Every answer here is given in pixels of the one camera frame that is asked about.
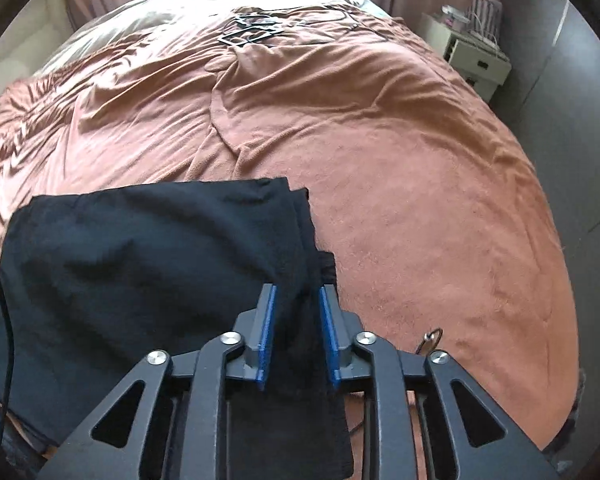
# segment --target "bolt head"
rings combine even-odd
[[[220,336],[220,341],[222,341],[225,345],[235,345],[239,343],[242,339],[242,336],[237,332],[225,332]]]
[[[167,352],[163,350],[154,350],[147,354],[146,360],[151,365],[161,365],[167,361],[167,357]]]
[[[435,352],[431,352],[429,359],[434,364],[443,365],[449,362],[449,354],[442,350],[436,350]]]
[[[378,339],[378,336],[373,332],[360,332],[356,336],[356,341],[361,345],[372,345],[376,342],[376,339]]]

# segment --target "black gripper frame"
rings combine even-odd
[[[233,333],[199,351],[152,351],[83,420],[38,480],[239,480],[230,473],[227,390],[263,388],[276,287]],[[431,480],[555,480],[553,467],[497,403],[446,352],[419,356],[363,334],[331,285],[320,290],[330,380],[364,392],[363,480],[416,480],[406,391],[416,395]]]

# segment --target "brown blanket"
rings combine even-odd
[[[284,34],[243,48],[218,42],[226,15],[141,32],[13,84],[0,247],[37,194],[284,175],[310,190],[343,307],[401,349],[443,327],[442,346],[543,447],[573,402],[578,347],[534,168],[407,28],[341,8],[281,12]]]

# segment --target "bedside table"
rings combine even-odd
[[[487,103],[509,75],[511,63],[502,51],[470,34],[453,30],[428,14],[422,15],[416,34],[456,69]]]

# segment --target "black cloth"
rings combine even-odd
[[[0,276],[15,339],[10,407],[55,444],[149,351],[201,348],[276,284],[266,391],[231,401],[232,474],[352,473],[318,332],[333,256],[315,248],[306,190],[277,178],[35,197],[11,219]],[[0,397],[5,369],[0,316]]]

